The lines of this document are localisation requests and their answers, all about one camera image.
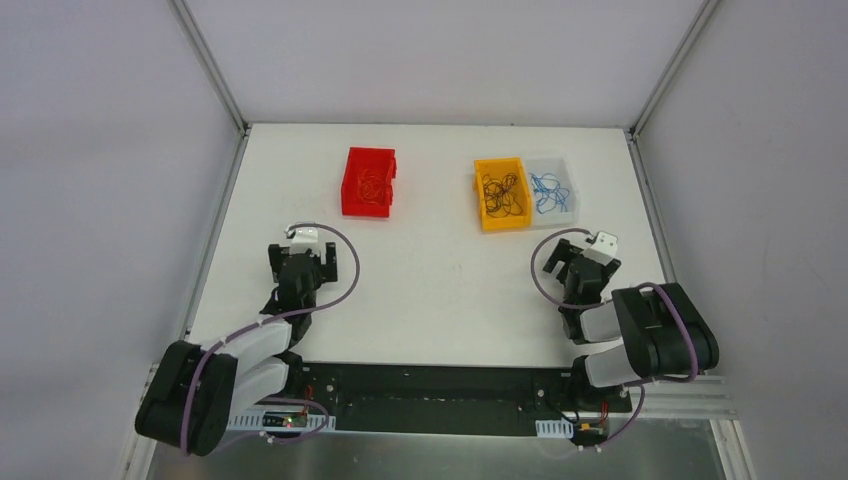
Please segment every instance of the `blue cable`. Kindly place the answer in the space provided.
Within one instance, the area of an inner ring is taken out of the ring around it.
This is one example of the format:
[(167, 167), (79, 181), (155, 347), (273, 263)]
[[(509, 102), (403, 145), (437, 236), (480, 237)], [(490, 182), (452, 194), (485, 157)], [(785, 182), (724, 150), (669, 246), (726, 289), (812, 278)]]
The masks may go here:
[(536, 211), (545, 214), (559, 207), (560, 213), (567, 212), (568, 206), (565, 201), (571, 195), (571, 191), (563, 187), (556, 175), (546, 173), (541, 177), (535, 173), (530, 174), (533, 183), (533, 195), (536, 197)]

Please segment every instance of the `black cable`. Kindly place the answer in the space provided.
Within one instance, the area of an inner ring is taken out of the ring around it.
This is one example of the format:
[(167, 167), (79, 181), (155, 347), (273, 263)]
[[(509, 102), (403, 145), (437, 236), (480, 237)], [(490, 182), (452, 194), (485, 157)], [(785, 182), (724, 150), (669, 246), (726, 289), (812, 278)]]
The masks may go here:
[(486, 203), (486, 214), (494, 218), (524, 214), (524, 208), (512, 189), (518, 183), (518, 175), (508, 173), (500, 180), (494, 180), (489, 175), (483, 175), (483, 198)]
[(562, 419), (563, 419), (563, 420), (565, 420), (566, 422), (568, 422), (568, 423), (570, 423), (570, 424), (572, 424), (572, 425), (578, 425), (578, 424), (580, 423), (580, 414), (579, 414), (579, 413), (577, 413), (577, 410), (574, 410), (574, 411), (572, 411), (572, 412), (571, 412), (571, 413), (573, 413), (573, 414), (574, 414), (574, 420), (572, 420), (572, 419), (570, 419), (570, 418), (568, 418), (568, 417), (566, 417), (566, 416), (565, 416), (565, 413), (563, 413), (562, 409), (557, 408), (556, 406), (554, 406), (554, 404), (553, 404), (553, 403), (551, 403), (551, 400), (550, 400), (550, 399), (548, 399), (548, 400), (546, 401), (546, 403), (548, 404), (548, 408), (550, 408), (551, 410), (553, 410), (553, 411), (557, 412), (557, 413), (559, 414), (559, 416), (560, 416), (560, 417), (562, 417)]

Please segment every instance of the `metal frame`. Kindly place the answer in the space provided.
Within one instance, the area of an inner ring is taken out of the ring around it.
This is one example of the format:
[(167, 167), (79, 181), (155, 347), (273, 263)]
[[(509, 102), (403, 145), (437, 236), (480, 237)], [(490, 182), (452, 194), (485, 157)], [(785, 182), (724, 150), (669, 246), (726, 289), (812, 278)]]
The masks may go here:
[(653, 115), (660, 100), (662, 100), (668, 92), (668, 87), (674, 81), (674, 78), (677, 76), (677, 73), (680, 71), (683, 63), (689, 57), (689, 53), (692, 52), (692, 47), (695, 46), (695, 42), (698, 41), (701, 33), (703, 33), (704, 29), (707, 27), (710, 19), (713, 17), (713, 14), (715, 14), (721, 3), (722, 0), (704, 0), (704, 3), (701, 4), (701, 7), (698, 9), (698, 13), (695, 14), (695, 18), (692, 20), (692, 23), (689, 24), (689, 28), (683, 35), (683, 40), (680, 41), (680, 45), (677, 46), (677, 49), (671, 56), (671, 60), (668, 62), (668, 65), (666, 65), (662, 75), (660, 75), (657, 85), (654, 87), (651, 95), (648, 96), (648, 101), (645, 102), (645, 106), (642, 107), (642, 111), (639, 113), (639, 118), (630, 130), (630, 133), (633, 134), (633, 137), (636, 140), (639, 140), (639, 135), (642, 133), (642, 130), (645, 129), (645, 125), (648, 124), (648, 120), (651, 119), (651, 115)]
[(630, 149), (630, 158), (633, 160), (633, 169), (636, 171), (636, 179), (639, 181), (642, 202), (645, 204), (645, 211), (648, 212), (648, 224), (651, 226), (651, 233), (654, 236), (654, 243), (657, 247), (657, 253), (660, 256), (660, 267), (666, 281), (676, 282), (677, 275), (674, 272), (671, 252), (668, 249), (668, 242), (666, 241), (666, 228), (663, 223), (663, 216), (660, 212), (657, 197), (654, 195), (651, 187), (652, 182), (648, 177), (648, 171), (642, 162), (642, 155), (639, 153), (639, 144), (630, 133), (625, 133), (625, 138), (627, 139), (627, 147)]
[(727, 480), (757, 480), (739, 420), (711, 420), (710, 425)]
[(168, 0), (168, 4), (171, 6), (174, 17), (186, 34), (186, 39), (197, 56), (200, 66), (203, 67), (203, 71), (206, 72), (209, 83), (212, 84), (212, 88), (218, 95), (218, 99), (221, 100), (221, 104), (223, 104), (224, 109), (230, 115), (230, 119), (235, 124), (236, 130), (241, 135), (244, 135), (247, 130), (247, 121), (241, 114), (241, 110), (239, 110), (236, 104), (236, 99), (233, 97), (230, 87), (224, 81), (224, 75), (221, 74), (218, 62), (212, 56), (212, 52), (209, 50), (209, 44), (203, 38), (200, 27), (197, 26), (194, 15), (191, 13), (191, 9), (188, 8), (185, 0)]
[[(222, 188), (218, 207), (216, 209), (213, 227), (209, 238), (203, 247), (202, 262), (196, 277), (196, 283), (191, 299), (186, 305), (183, 315), (183, 326), (180, 337), (190, 331), (194, 316), (203, 293), (203, 286), (211, 265), (215, 246), (223, 227), (223, 220), (235, 187), (236, 177), (244, 156), (250, 134), (250, 127), (241, 114), (232, 92), (220, 72), (209, 46), (206, 43), (194, 16), (185, 0), (168, 0), (174, 16), (186, 33), (187, 41), (194, 50), (199, 63), (206, 72), (210, 84), (215, 90), (222, 105), (232, 119), (236, 129), (241, 134), (238, 148), (230, 167), (226, 182)], [(679, 73), (686, 58), (692, 51), (697, 39), (704, 31), (709, 20), (714, 16), (721, 0), (704, 0), (695, 18), (690, 24), (681, 43), (662, 72), (659, 81), (651, 92), (650, 97), (642, 108), (638, 120), (625, 131), (626, 140), (633, 159), (633, 167), (639, 181), (645, 209), (660, 256), (663, 274), (668, 281), (676, 281), (671, 255), (666, 241), (666, 229), (656, 196), (652, 190), (650, 176), (645, 168), (639, 152), (639, 135), (645, 129), (652, 114), (662, 98), (666, 95), (674, 78)], [(156, 371), (157, 365), (151, 368), (145, 392)], [(638, 392), (631, 391), (636, 397)], [(628, 417), (627, 413), (613, 413), (611, 417)], [(724, 467), (725, 476), (729, 480), (756, 480), (752, 468), (750, 454), (741, 432), (736, 410), (726, 381), (718, 376), (701, 376), (691, 384), (660, 383), (646, 385), (645, 405), (642, 416), (646, 419), (709, 419), (716, 439), (716, 446)], [(145, 479), (149, 471), (156, 442), (131, 432), (121, 462), (120, 478)]]
[(247, 142), (250, 139), (250, 127), (244, 131), (239, 139), (236, 147), (233, 163), (230, 165), (230, 170), (227, 173), (226, 181), (218, 198), (218, 206), (215, 209), (215, 217), (212, 223), (212, 231), (209, 232), (209, 238), (203, 245), (203, 258), (201, 260), (200, 269), (194, 283), (194, 289), (191, 292), (191, 298), (183, 311), (183, 322), (181, 325), (181, 336), (185, 338), (191, 332), (191, 326), (194, 323), (194, 317), (197, 314), (197, 308), (200, 306), (200, 297), (203, 295), (203, 287), (206, 285), (206, 277), (209, 275), (209, 268), (212, 266), (212, 256), (215, 253), (215, 246), (218, 245), (218, 238), (221, 236), (221, 229), (224, 227), (224, 217), (227, 214), (227, 207), (230, 206), (230, 198), (233, 196), (233, 189), (236, 187), (236, 178), (238, 171), (241, 168), (241, 162), (244, 159), (244, 152), (247, 149)]

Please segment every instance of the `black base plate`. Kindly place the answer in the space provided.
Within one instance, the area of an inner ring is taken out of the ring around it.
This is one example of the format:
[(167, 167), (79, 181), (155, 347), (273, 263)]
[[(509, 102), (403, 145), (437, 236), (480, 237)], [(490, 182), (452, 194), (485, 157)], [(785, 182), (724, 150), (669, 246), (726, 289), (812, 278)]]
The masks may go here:
[[(536, 420), (575, 408), (564, 393), (568, 377), (565, 368), (304, 363), (313, 399), (336, 417), (336, 430), (360, 432), (535, 436)], [(611, 412), (630, 411), (629, 397), (606, 401)]]

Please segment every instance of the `clear plastic bin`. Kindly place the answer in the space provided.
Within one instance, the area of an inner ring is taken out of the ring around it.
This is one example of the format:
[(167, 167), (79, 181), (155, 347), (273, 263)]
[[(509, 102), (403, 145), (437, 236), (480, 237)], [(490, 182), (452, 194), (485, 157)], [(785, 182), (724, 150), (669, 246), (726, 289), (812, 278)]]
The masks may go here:
[(532, 226), (548, 227), (577, 223), (580, 197), (568, 165), (561, 155), (521, 159), (530, 193)]

